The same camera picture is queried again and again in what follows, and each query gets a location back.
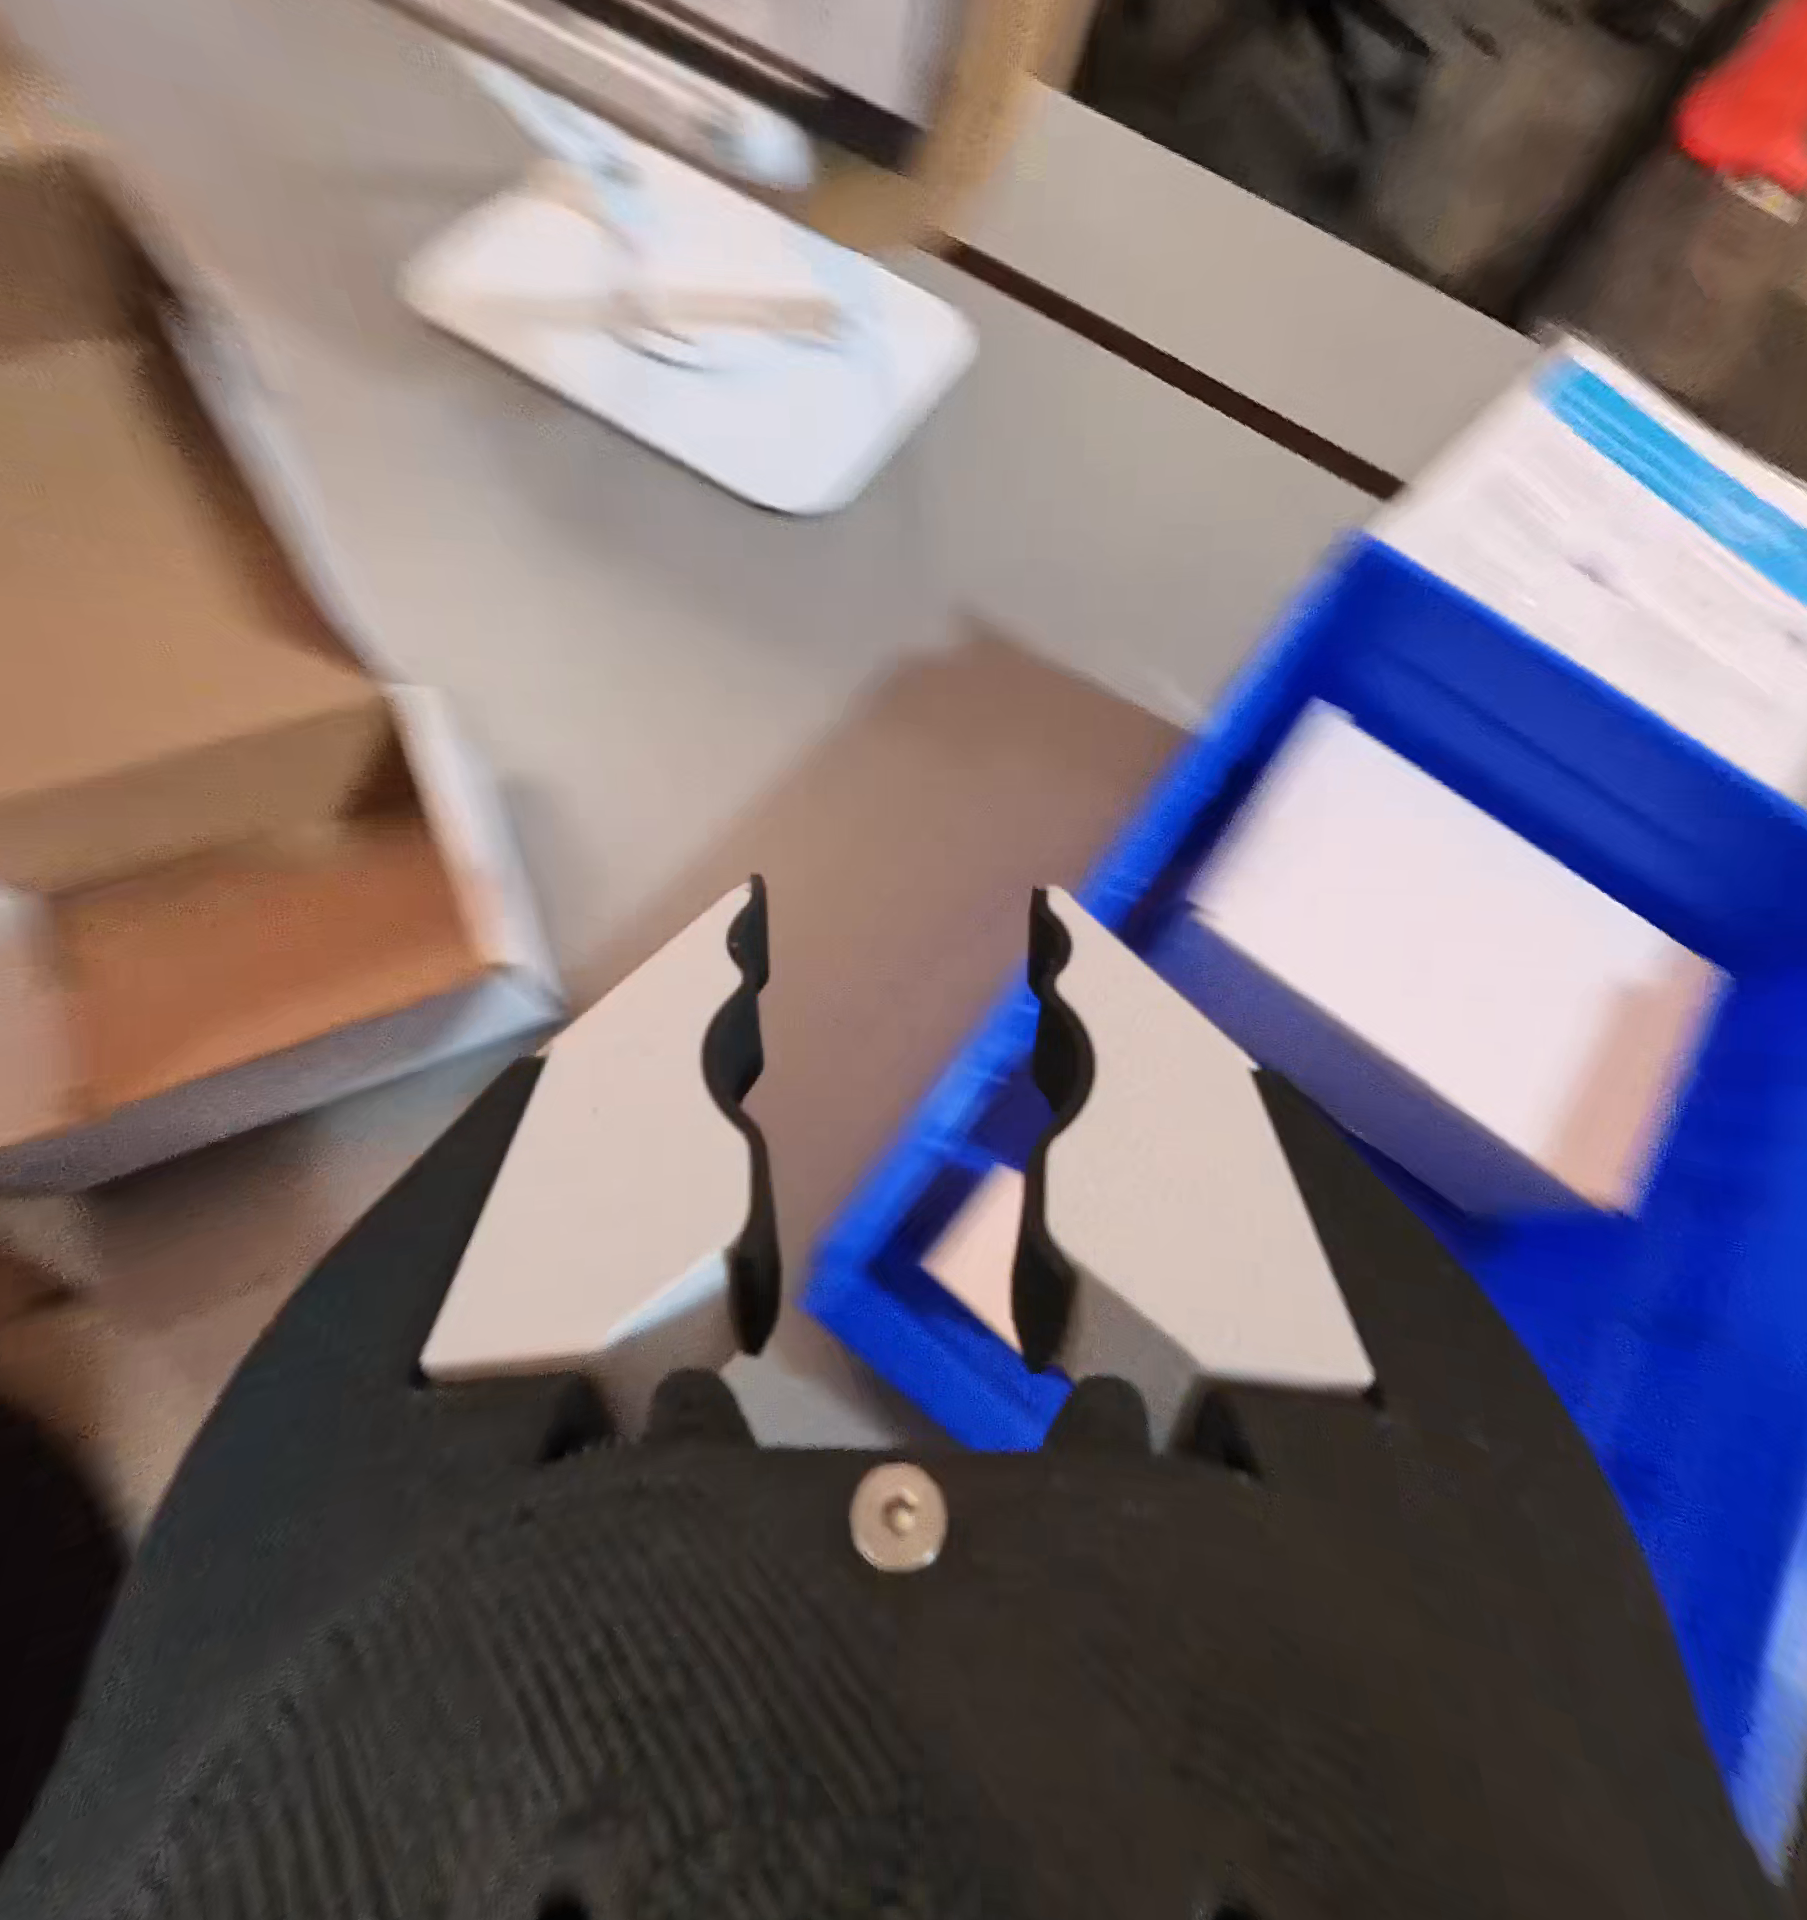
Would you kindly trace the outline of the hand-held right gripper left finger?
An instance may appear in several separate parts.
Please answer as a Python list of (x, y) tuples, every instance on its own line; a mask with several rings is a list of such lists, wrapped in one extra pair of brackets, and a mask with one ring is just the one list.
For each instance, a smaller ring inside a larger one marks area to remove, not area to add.
[(542, 1049), (424, 1378), (658, 1389), (767, 1350), (786, 1266), (748, 1098), (768, 981), (767, 882), (748, 876)]

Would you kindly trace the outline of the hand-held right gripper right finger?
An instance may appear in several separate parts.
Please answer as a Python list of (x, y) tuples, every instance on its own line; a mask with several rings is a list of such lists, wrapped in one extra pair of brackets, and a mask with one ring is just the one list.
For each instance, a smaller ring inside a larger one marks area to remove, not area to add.
[(1062, 887), (1028, 920), (1015, 1338), (1026, 1369), (1194, 1421), (1214, 1382), (1364, 1397), (1375, 1361), (1251, 1057)]

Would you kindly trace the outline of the blue plastic bin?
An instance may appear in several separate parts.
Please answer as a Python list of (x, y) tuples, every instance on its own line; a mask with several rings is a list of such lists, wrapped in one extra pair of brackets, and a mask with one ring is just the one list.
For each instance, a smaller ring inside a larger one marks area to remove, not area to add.
[(1677, 1629), (1759, 1857), (1807, 1788), (1807, 811), (1381, 542), (1325, 569), (1089, 870), (1082, 902), (1258, 1064), (1299, 1016), (1240, 1024), (1187, 889), (1306, 708), (1414, 769), (1728, 975), (1625, 1217), (1470, 1217), (1340, 1119), (1474, 1277), (1595, 1452)]

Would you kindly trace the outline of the white cardboard mailer box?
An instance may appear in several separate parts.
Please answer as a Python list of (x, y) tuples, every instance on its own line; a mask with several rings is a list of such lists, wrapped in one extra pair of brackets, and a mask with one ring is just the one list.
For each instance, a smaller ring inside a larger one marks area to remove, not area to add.
[(1725, 975), (1311, 703), (1155, 966), (1457, 1213), (1632, 1214)]
[(350, 654), (76, 154), (0, 154), (0, 1189), (557, 1026), (495, 786)]

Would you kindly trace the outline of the grey desk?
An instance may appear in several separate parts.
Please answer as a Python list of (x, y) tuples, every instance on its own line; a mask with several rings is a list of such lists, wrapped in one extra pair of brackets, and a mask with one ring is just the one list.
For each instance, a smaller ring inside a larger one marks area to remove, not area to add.
[(565, 982), (768, 889), (780, 1442), (920, 1419), (799, 1308), (815, 1241), (1318, 559), (1522, 334), (1035, 85), (902, 269), (981, 356), (870, 490), (743, 507), (417, 322), (395, 269), (527, 143), (372, 5), (0, 5), (0, 154), (92, 151), (196, 270), (357, 636), (503, 780)]

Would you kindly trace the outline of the natural wooden cube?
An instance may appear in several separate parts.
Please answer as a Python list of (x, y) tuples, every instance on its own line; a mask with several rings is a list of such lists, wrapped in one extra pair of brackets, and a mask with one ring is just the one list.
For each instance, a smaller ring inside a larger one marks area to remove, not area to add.
[(1025, 1213), (1025, 1175), (996, 1164), (939, 1230), (923, 1268), (1009, 1350), (1021, 1350), (1011, 1277)]

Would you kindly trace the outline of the person's dark sweater torso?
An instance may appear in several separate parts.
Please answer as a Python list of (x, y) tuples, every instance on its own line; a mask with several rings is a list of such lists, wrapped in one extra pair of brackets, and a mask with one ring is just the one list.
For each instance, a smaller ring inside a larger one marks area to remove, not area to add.
[(0, 1400), (0, 1865), (57, 1761), (124, 1569), (118, 1524), (76, 1456)]

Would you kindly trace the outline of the white sheet with blue header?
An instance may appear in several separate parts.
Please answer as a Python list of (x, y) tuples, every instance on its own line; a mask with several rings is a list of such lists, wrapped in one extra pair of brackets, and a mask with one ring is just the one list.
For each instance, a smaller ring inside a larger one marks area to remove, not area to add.
[(1807, 483), (1589, 340), (1542, 348), (1373, 533), (1807, 809)]

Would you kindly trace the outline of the red object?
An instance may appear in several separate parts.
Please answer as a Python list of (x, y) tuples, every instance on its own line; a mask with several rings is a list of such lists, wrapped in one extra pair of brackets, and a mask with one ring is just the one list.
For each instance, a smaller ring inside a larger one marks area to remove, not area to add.
[(1738, 197), (1794, 222), (1807, 205), (1807, 2), (1774, 2), (1685, 90), (1685, 159)]

